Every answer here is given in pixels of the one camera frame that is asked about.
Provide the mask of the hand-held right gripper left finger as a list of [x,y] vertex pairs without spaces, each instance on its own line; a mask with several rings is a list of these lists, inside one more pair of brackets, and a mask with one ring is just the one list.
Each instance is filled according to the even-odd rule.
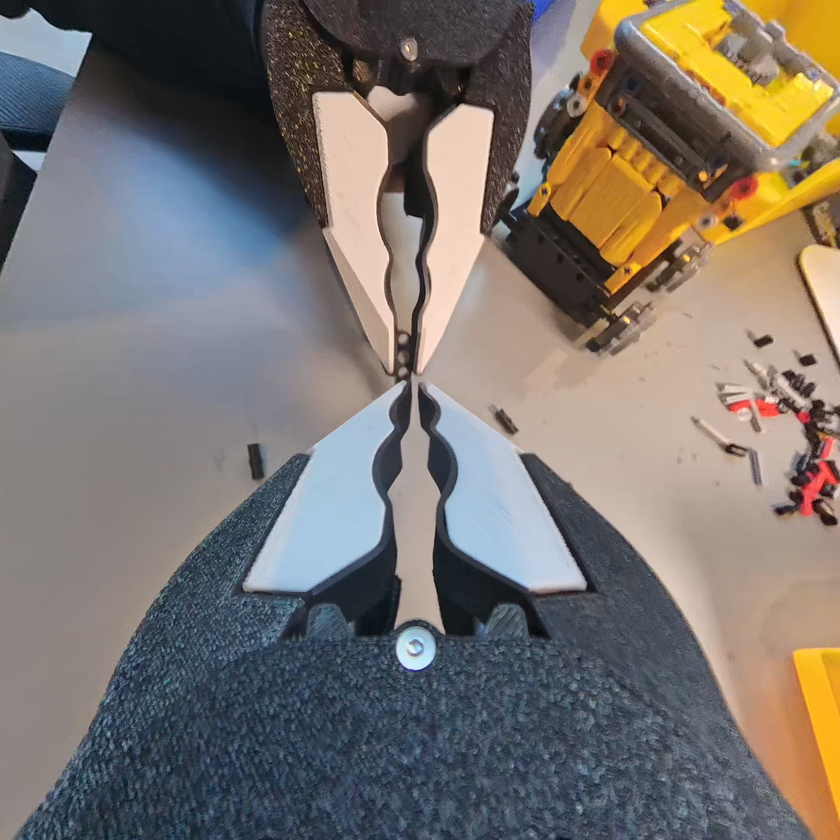
[[388,492],[403,467],[412,387],[394,385],[318,441],[245,573],[243,591],[338,607],[351,623],[392,599]]

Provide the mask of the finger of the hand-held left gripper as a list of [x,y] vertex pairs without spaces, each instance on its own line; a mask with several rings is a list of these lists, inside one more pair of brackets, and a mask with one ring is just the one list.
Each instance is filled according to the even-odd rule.
[[428,129],[423,180],[431,213],[424,220],[418,273],[423,299],[415,311],[414,370],[425,372],[486,241],[482,214],[493,111],[459,104]]
[[392,169],[386,127],[354,91],[316,92],[312,112],[327,208],[323,236],[366,339],[392,375],[392,253],[380,219],[383,187]]

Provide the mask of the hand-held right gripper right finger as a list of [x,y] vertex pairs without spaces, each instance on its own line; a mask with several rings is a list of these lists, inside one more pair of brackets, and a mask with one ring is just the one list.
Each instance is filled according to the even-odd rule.
[[514,605],[526,633],[546,635],[535,602],[582,594],[587,578],[524,454],[430,382],[417,397],[439,491],[433,577],[446,634],[475,634],[498,606]]

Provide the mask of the grey toothed wheel hub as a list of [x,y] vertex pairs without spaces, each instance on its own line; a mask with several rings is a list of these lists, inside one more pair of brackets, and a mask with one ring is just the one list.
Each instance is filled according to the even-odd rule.
[[618,355],[638,342],[655,320],[654,303],[635,302],[612,317],[604,330],[589,339],[584,348],[601,358]]
[[570,111],[569,102],[576,96],[571,86],[561,89],[543,111],[533,133],[534,156],[541,161],[553,160],[582,118],[579,108]]
[[694,277],[708,262],[713,244],[693,243],[665,260],[665,267],[645,282],[647,291],[672,293]]

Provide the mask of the yellow black toy brick vehicle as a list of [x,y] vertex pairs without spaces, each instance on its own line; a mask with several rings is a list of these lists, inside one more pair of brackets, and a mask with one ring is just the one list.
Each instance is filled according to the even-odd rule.
[[838,193],[839,78],[742,2],[646,3],[572,80],[582,118],[505,220],[513,264],[583,329],[687,245]]

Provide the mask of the grey desk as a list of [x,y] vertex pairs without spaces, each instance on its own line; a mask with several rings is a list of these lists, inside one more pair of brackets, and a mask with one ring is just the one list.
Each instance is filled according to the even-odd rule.
[[[178,565],[256,487],[390,382],[333,274],[279,135],[144,78],[37,15],[2,49],[79,73],[2,274],[2,838],[86,733]],[[692,625],[744,736],[815,837],[838,838],[795,678],[838,646],[838,529],[779,519],[802,435],[756,435],[716,384],[838,371],[791,214],[721,246],[613,358],[486,243],[427,377],[572,484],[640,552]],[[726,455],[697,416],[749,455]]]

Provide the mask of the grey axle with black connector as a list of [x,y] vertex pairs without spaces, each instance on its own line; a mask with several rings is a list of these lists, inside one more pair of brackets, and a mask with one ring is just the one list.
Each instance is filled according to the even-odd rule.
[[705,435],[712,443],[717,446],[721,452],[725,453],[726,455],[737,457],[737,458],[745,458],[749,455],[750,448],[737,444],[731,441],[728,437],[720,433],[716,428],[709,425],[708,422],[704,421],[698,416],[691,416],[689,418],[692,425],[699,430],[703,435]]

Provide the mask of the dark office chair seat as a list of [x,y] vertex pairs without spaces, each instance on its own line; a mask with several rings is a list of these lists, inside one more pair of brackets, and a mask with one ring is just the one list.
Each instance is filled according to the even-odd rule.
[[13,151],[47,152],[75,78],[1,53],[1,131]]

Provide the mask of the pile of red black pins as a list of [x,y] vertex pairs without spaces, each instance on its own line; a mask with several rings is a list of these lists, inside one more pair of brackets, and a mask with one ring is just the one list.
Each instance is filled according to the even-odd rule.
[[813,519],[826,529],[838,529],[839,409],[822,398],[807,370],[816,365],[812,353],[796,353],[795,367],[745,359],[749,385],[735,381],[716,384],[717,399],[728,414],[749,425],[756,435],[776,419],[794,421],[801,447],[784,471],[785,496],[772,505],[779,519]]

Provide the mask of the white book stand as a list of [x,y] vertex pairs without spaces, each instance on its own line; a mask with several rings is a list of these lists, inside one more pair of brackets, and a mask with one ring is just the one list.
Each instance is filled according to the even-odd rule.
[[798,257],[805,288],[836,363],[839,362],[839,250],[808,245]]

